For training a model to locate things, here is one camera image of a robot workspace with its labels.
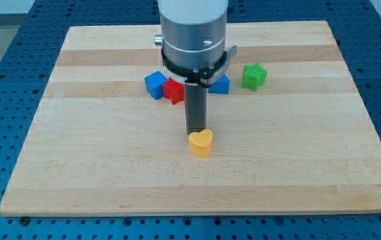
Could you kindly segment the black clamp ring mount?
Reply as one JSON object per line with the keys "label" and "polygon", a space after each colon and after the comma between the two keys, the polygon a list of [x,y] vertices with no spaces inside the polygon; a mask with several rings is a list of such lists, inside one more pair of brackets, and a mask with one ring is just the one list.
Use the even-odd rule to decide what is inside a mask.
{"label": "black clamp ring mount", "polygon": [[202,87],[208,88],[217,82],[228,69],[232,58],[236,55],[238,47],[233,45],[228,51],[224,51],[222,57],[214,65],[204,69],[183,69],[174,65],[161,49],[163,65],[172,73],[185,77],[185,83],[196,83]]}

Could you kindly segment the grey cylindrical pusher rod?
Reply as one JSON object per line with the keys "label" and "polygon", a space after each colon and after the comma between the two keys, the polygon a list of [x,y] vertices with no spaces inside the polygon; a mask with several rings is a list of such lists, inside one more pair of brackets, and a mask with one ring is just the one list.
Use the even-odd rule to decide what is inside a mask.
{"label": "grey cylindrical pusher rod", "polygon": [[187,134],[206,128],[207,88],[185,84],[185,118]]}

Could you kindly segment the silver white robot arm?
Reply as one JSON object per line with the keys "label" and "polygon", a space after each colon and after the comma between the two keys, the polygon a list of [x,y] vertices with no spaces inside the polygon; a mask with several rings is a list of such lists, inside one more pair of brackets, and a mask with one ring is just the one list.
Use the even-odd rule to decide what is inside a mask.
{"label": "silver white robot arm", "polygon": [[237,46],[225,49],[228,1],[158,0],[163,65],[184,79],[187,134],[206,128],[206,94],[226,72]]}

